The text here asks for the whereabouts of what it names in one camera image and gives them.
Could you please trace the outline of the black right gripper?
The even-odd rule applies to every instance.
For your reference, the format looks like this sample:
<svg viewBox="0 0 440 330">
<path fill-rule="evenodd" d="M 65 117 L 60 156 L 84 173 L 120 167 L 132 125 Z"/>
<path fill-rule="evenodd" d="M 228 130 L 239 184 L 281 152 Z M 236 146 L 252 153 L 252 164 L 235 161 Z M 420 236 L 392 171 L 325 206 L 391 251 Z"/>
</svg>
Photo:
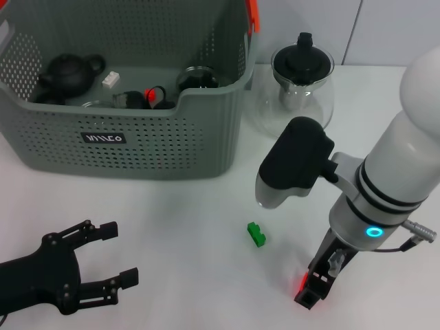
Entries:
<svg viewBox="0 0 440 330">
<path fill-rule="evenodd" d="M 294 301 L 311 309 L 319 300 L 324 300 L 339 273 L 358 253 L 339 240 L 332 229 L 327 233 L 302 278 Z"/>
</svg>

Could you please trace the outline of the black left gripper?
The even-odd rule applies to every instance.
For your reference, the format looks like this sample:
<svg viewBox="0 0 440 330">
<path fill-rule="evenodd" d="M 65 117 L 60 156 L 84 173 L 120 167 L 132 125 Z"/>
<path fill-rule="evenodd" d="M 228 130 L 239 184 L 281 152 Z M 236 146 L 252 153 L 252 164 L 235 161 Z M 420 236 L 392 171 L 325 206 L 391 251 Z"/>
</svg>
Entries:
<svg viewBox="0 0 440 330">
<path fill-rule="evenodd" d="M 118 304 L 118 290 L 139 284 L 138 268 L 106 280 L 80 284 L 74 250 L 93 241 L 118 236 L 115 221 L 96 227 L 85 220 L 61 232 L 46 234 L 37 251 L 1 264 L 1 314 L 51 304 L 63 315 L 79 307 Z"/>
</svg>

